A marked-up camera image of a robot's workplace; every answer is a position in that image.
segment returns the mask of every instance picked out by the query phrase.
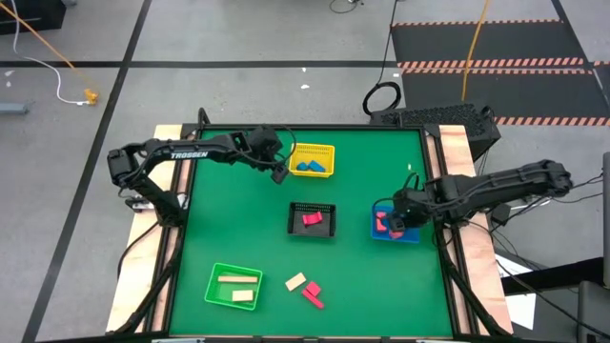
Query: white paper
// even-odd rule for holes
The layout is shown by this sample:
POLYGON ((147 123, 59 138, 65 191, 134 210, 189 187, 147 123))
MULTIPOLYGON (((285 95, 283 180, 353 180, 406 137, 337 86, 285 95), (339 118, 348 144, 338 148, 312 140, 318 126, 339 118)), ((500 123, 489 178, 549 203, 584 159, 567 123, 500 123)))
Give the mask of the white paper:
MULTIPOLYGON (((506 259, 500 255, 496 255, 496 260, 512 275, 518 275, 523 272, 531 272, 529 268, 525 268, 518 263, 506 259)), ((500 277, 510 276, 500 266, 498 266, 500 277)), ((536 295, 533 293, 524 295, 511 295, 506 297, 506 306, 508 314, 513 323, 529 330, 534 329, 534 313, 536 312, 536 295)))

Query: blue basket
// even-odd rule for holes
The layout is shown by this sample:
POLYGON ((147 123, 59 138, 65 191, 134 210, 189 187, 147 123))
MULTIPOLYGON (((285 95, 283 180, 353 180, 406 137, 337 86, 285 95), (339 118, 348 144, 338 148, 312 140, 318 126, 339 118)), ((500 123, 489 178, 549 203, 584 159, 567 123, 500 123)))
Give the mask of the blue basket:
POLYGON ((393 209, 394 208, 391 206, 375 206, 375 213, 371 213, 371 237, 373 237, 373 239, 387 240, 391 242, 419 243, 419 228, 407 228, 402 237, 392 239, 392 237, 390 237, 390 223, 388 222, 388 219, 381 220, 381 223, 383 223, 388 230, 386 232, 377 231, 376 213, 390 213, 393 209))

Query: wooden table edge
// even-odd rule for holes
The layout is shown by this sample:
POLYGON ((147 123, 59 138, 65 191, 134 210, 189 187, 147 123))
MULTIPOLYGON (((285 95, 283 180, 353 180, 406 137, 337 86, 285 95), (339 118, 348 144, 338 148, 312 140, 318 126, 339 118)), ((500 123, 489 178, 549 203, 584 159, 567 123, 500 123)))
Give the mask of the wooden table edge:
MULTIPOLYGON (((158 125, 154 132, 154 138, 180 139, 181 125, 158 125)), ((475 167, 470 154, 466 131, 462 126, 440 126, 440 142, 443 154, 450 174, 475 175, 475 167)), ((432 163, 434 177, 440 175, 435 142, 431 136, 427 137, 428 152, 432 163)), ((182 175, 178 185, 178 191, 186 190, 188 178, 188 164, 182 168, 182 175)), ((172 183, 174 162, 164 162, 158 165, 151 173, 151 179, 161 187, 168 190, 172 183)), ((138 235, 145 231, 154 221, 156 216, 153 211, 143 211, 133 216, 133 222, 128 244, 138 235)), ((487 228, 487 220, 484 214, 477 214, 473 222, 487 228)), ((175 239, 175 232, 171 232, 170 242, 175 239)), ((475 225, 469 225, 460 230, 466 268, 473 292, 477 295, 485 309, 497 320, 499 325, 508 332, 512 332, 512 324, 506 306, 506 299, 501 286, 494 246, 489 234, 475 225)), ((148 237, 143 239, 125 258, 123 272, 118 280, 112 309, 109 316, 107 331, 115 330, 121 326, 139 305, 140 300, 151 286, 153 269, 156 261, 159 242, 161 239, 160 228, 155 229, 148 237)), ((455 258, 453 244, 449 246, 452 259, 455 258)), ((169 244, 166 261, 173 249, 169 244)), ((165 304, 167 300, 168 285, 164 287, 157 299, 153 331, 162 330, 163 317, 165 315, 165 304)), ((462 333, 468 333, 468 318, 464 306, 464 299, 454 284, 454 296, 457 305, 457 318, 462 333)), ((480 322, 479 330, 486 334, 480 322)))

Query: green basket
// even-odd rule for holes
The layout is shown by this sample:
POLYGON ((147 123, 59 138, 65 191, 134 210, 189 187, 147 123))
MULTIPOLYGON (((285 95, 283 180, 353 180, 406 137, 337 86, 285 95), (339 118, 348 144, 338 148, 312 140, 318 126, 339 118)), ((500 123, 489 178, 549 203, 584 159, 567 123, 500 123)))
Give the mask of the green basket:
POLYGON ((224 263, 214 263, 212 275, 208 282, 208 290, 206 290, 205 300, 209 303, 229 306, 236 309, 253 311, 256 308, 258 300, 258 291, 260 290, 260 281, 262 280, 263 272, 250 268, 232 266, 224 263), (256 276, 256 283, 230 283, 218 282, 218 276, 256 276), (233 302, 233 291, 254 291, 254 300, 246 302, 233 302))

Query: yellow basket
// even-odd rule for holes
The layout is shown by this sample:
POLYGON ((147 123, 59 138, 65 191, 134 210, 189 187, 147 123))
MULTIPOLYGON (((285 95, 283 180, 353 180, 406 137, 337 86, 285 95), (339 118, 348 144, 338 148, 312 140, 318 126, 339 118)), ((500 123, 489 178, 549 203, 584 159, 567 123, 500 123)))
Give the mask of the yellow basket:
POLYGON ((335 172, 335 147, 320 144, 296 143, 296 150, 290 157, 290 166, 288 170, 297 176, 329 177, 335 172), (324 167, 326 171, 298 171, 296 169, 296 166, 298 166, 299 163, 305 162, 306 164, 309 164, 312 160, 315 160, 320 166, 324 167))

